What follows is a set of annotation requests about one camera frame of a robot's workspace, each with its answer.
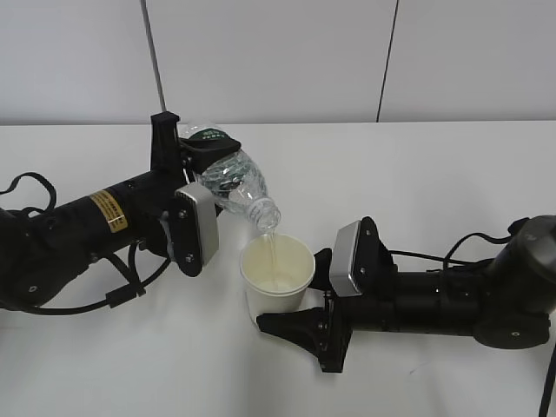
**cup rim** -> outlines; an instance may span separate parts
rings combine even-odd
[[[298,294],[301,291],[303,291],[305,288],[307,288],[309,286],[309,284],[311,283],[311,281],[313,280],[313,278],[314,278],[314,272],[316,270],[316,262],[314,260],[313,252],[311,252],[311,249],[309,249],[309,246],[307,246],[305,244],[305,242],[301,241],[300,239],[298,239],[298,238],[296,238],[292,235],[286,235],[286,234],[283,234],[283,233],[276,233],[276,235],[284,236],[284,237],[287,237],[289,239],[293,239],[294,241],[299,242],[307,250],[307,252],[311,254],[311,259],[313,260],[313,268],[312,268],[310,276],[307,279],[307,282],[304,282],[300,286],[295,287],[293,289],[289,289],[288,291],[272,291],[271,292],[271,291],[266,291],[264,289],[261,289],[260,287],[258,287],[254,282],[252,282],[247,277],[247,275],[245,274],[245,271],[243,270],[243,257],[245,255],[245,251],[251,245],[251,243],[253,243],[257,239],[261,239],[264,235],[260,235],[260,236],[257,236],[255,238],[251,239],[249,241],[249,243],[247,245],[245,245],[245,248],[242,249],[242,254],[240,256],[240,272],[242,273],[242,278],[252,289],[257,291],[258,293],[269,295],[271,297],[286,297],[288,295]]]

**bottle neck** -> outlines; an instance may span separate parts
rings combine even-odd
[[[261,232],[274,230],[280,223],[280,210],[272,198],[263,197],[255,200],[248,207],[246,216]]]

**yellow warning label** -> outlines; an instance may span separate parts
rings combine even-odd
[[[110,227],[110,232],[117,233],[128,227],[122,208],[116,199],[105,189],[91,194],[89,198],[103,212],[104,218]]]

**black cable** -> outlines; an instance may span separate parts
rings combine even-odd
[[[50,200],[49,200],[48,206],[45,209],[37,208],[37,207],[27,207],[27,208],[24,208],[22,210],[22,213],[24,213],[25,215],[29,215],[33,211],[35,211],[37,213],[40,213],[40,214],[52,211],[54,209],[54,207],[56,206],[56,189],[54,188],[54,186],[52,185],[52,183],[49,180],[47,180],[46,178],[44,178],[42,175],[38,174],[37,172],[25,172],[21,175],[18,175],[16,178],[13,179],[10,186],[6,190],[0,191],[0,195],[11,193],[14,189],[17,188],[17,185],[19,184],[21,179],[25,178],[25,177],[33,178],[34,180],[39,181],[41,183],[41,185],[49,193]]]
[[[128,251],[128,268],[129,272],[131,273],[131,277],[133,281],[129,283],[136,287],[137,295],[140,297],[145,295],[147,292],[145,291],[144,286],[141,284],[141,279],[139,278],[139,273],[137,272],[137,265],[136,265],[136,253],[137,253],[137,246],[139,243],[133,242],[131,246],[129,246]]]
[[[511,236],[497,238],[497,237],[491,237],[491,236],[489,236],[485,233],[481,233],[481,232],[470,233],[469,235],[466,235],[466,236],[462,237],[461,239],[459,239],[457,241],[457,243],[455,245],[453,245],[453,247],[447,253],[446,257],[444,258],[444,261],[442,262],[442,270],[444,270],[444,272],[446,272],[448,270],[448,264],[452,261],[452,255],[455,253],[455,251],[458,250],[458,248],[461,246],[461,244],[463,242],[465,242],[470,237],[474,237],[474,236],[480,237],[481,239],[484,239],[485,241],[487,241],[489,243],[496,244],[496,245],[506,244],[506,243],[508,243],[509,241],[512,240]]]
[[[158,269],[149,278],[142,282],[143,287],[145,288],[152,284],[160,275],[162,275],[171,262],[172,261],[169,258],[166,258],[162,265],[158,267]]]
[[[556,378],[556,345],[554,345],[553,354],[550,358],[550,364],[546,371],[545,387],[542,391],[540,400],[539,417],[547,417],[548,408],[550,407],[550,399],[553,396],[554,379]]]
[[[133,261],[132,261],[133,266],[130,268],[128,268],[117,255],[114,254],[108,255],[106,256],[106,259],[110,263],[112,263],[112,265],[114,265],[114,267],[126,278],[127,281],[130,280],[133,281],[134,277],[133,277],[132,270],[136,271],[136,265],[135,265],[135,255],[133,255],[132,257],[133,257]],[[146,288],[148,285],[152,284],[158,277],[160,277],[160,275],[162,275],[162,273],[166,270],[166,268],[169,266],[170,263],[171,263],[170,259],[168,258],[165,259],[162,265],[158,267],[158,269],[149,278],[147,278],[143,282],[139,281],[138,285],[141,288]],[[11,308],[13,310],[23,311],[24,313],[36,314],[36,315],[76,315],[76,314],[88,313],[89,311],[94,311],[109,305],[108,299],[101,300],[89,304],[87,306],[74,307],[74,308],[40,308],[40,307],[16,305],[13,302],[6,301],[6,300],[0,300],[0,302],[4,304],[6,307]]]
[[[425,254],[419,254],[419,253],[416,253],[416,252],[406,252],[404,250],[390,250],[389,252],[390,252],[390,255],[408,256],[408,257],[412,257],[412,258],[428,259],[429,261],[437,261],[437,262],[443,262],[444,261],[444,258],[442,258],[440,256],[425,255]],[[474,262],[458,261],[457,259],[451,259],[450,263],[452,263],[454,265],[471,265]]]

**bottle label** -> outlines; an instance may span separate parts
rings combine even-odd
[[[110,232],[117,233],[128,227],[128,219],[125,218],[122,208],[111,193],[103,189],[91,194],[89,198],[103,212]]]
[[[229,136],[218,129],[205,129],[195,133],[189,139],[210,141],[215,139],[229,139]]]

